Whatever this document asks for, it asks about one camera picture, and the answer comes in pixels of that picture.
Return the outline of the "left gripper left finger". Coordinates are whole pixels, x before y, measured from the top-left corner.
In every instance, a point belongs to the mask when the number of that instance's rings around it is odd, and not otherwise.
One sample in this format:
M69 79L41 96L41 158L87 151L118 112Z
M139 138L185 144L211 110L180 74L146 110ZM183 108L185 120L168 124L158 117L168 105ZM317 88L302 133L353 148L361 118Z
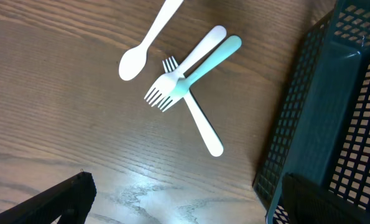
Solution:
M84 223L96 194L92 174L80 172L0 213L0 223Z

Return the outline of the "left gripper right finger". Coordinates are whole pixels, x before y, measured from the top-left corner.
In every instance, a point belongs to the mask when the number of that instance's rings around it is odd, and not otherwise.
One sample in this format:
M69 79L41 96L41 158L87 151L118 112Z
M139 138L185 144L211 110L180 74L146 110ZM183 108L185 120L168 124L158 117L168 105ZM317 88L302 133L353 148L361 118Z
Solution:
M282 203L290 223L370 224L370 213L297 174L283 176Z

